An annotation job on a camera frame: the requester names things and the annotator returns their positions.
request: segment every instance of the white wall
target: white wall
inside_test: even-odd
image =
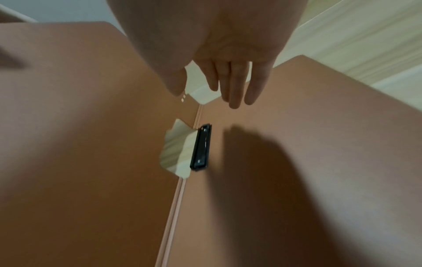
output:
[[[0,0],[0,4],[39,22],[107,21],[118,26],[106,0]]]

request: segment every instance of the black object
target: black object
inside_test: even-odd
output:
[[[190,168],[193,171],[204,170],[208,167],[208,155],[210,153],[211,124],[204,124],[198,129],[195,147],[193,149]]]

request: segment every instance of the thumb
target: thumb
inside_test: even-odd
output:
[[[158,73],[161,80],[164,82],[167,90],[174,96],[179,96],[183,93],[186,87],[187,74],[186,69],[182,68],[171,73]]]

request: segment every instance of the finger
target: finger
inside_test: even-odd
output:
[[[158,73],[158,75],[172,95],[179,96],[185,90],[188,78],[185,68],[172,73]]]
[[[243,91],[245,88],[247,73],[249,72],[249,62],[235,62],[230,63],[230,103],[232,109],[240,107],[243,98]]]
[[[213,91],[218,91],[218,74],[217,70],[215,69],[214,62],[210,59],[194,61],[205,75],[210,89]]]
[[[267,62],[254,62],[252,64],[251,81],[245,95],[245,104],[252,105],[258,99],[273,70],[276,59]]]
[[[228,102],[230,94],[230,63],[216,61],[215,68],[217,70],[218,80],[220,81],[221,98]]]

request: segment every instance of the skin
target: skin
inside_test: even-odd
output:
[[[307,0],[108,0],[138,53],[173,95],[193,60],[233,109],[253,104]],[[252,76],[244,87],[252,62]]]

